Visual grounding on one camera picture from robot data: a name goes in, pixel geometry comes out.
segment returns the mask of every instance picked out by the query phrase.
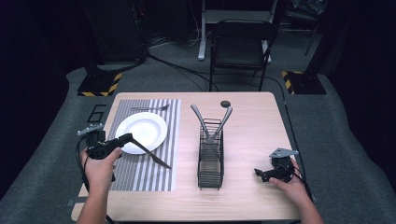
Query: wooden table top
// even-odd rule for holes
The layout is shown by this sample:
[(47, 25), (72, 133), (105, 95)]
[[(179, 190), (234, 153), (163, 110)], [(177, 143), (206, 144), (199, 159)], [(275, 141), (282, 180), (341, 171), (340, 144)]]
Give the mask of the wooden table top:
[[(123, 92), (104, 127), (110, 131), (120, 100), (180, 99), (177, 177), (173, 191), (118, 191), (108, 196), (107, 214), (115, 221), (240, 221), (298, 219), (284, 193), (256, 176), (254, 168), (272, 170), (269, 155), (289, 148), (275, 97), (270, 92)], [(224, 125), (224, 179), (221, 189), (199, 189), (197, 179), (200, 122), (197, 105), (208, 119), (223, 119), (229, 101), (233, 113)], [(82, 186), (79, 197), (88, 193)], [(83, 203), (76, 203), (77, 220)]]

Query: utensil holder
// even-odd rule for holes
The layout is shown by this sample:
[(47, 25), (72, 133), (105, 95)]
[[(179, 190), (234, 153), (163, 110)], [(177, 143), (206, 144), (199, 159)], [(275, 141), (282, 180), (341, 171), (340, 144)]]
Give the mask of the utensil holder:
[[(219, 119), (204, 119), (204, 124), (211, 136), (220, 123)], [(223, 130), (219, 132), (213, 143), (207, 143), (206, 133), (201, 125), (197, 175), (200, 189), (221, 188), (224, 176)]]

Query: gray carpet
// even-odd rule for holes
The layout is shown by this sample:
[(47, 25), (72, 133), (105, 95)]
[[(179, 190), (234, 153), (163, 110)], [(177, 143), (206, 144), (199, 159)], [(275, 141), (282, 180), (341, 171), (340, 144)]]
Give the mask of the gray carpet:
[[(296, 147), (282, 100), (281, 92), (285, 92), (307, 181), (318, 197), (318, 210), (326, 223), (396, 223), (395, 193), (383, 172), (367, 157), (348, 129), (343, 105), (329, 79), (319, 75), (326, 95), (287, 94), (281, 71), (305, 70), (319, 37), (310, 54), (304, 56), (308, 40), (305, 35), (279, 34), (266, 75), (277, 80), (282, 90), (271, 79), (264, 80), (263, 90), (275, 95), (290, 141)], [(207, 73), (209, 61), (198, 62), (198, 48), (198, 44), (192, 47), (168, 44), (149, 52), (168, 62)], [(123, 65), (104, 66), (105, 69), (118, 67)], [(77, 89), (84, 77), (84, 69), (68, 74), (70, 88), (64, 105), (34, 156), (0, 202), (0, 223), (73, 223), (70, 217), (72, 206), (66, 204), (69, 199), (77, 197), (81, 187), (75, 158), (77, 130), (88, 125), (89, 115), (96, 105), (106, 105), (97, 109), (104, 113), (101, 121), (105, 122), (118, 92), (206, 90), (205, 82), (200, 77), (182, 74), (149, 58), (122, 74), (112, 96), (77, 96)], [(248, 85), (219, 85), (219, 89), (255, 91), (257, 87), (249, 85), (257, 83), (255, 79), (245, 83)]]

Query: striped placemat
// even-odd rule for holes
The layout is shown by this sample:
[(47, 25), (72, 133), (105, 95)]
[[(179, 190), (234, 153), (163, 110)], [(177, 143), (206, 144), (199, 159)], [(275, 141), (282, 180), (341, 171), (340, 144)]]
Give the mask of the striped placemat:
[[(167, 110), (131, 110), (131, 107), (157, 107), (170, 104)], [(155, 163), (148, 154), (132, 155), (122, 152), (122, 157), (116, 160), (111, 190), (134, 191), (171, 191), (176, 183), (177, 139), (180, 115), (179, 99), (153, 100), (121, 100), (108, 139), (115, 138), (116, 130), (123, 120), (140, 112), (151, 112), (161, 116), (167, 125), (167, 135), (163, 143), (152, 150), (158, 158), (173, 169), (169, 170)]]

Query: white plate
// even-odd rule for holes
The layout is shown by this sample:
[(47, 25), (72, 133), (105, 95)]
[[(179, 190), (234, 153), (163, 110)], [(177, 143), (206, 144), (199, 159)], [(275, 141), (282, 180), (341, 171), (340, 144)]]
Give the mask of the white plate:
[[(161, 116), (143, 112), (125, 119), (116, 130), (116, 137), (120, 137), (125, 133), (131, 133), (134, 139), (151, 151), (163, 142), (167, 131), (166, 122)], [(122, 150), (130, 154), (146, 153), (143, 149), (132, 143), (126, 144)]]

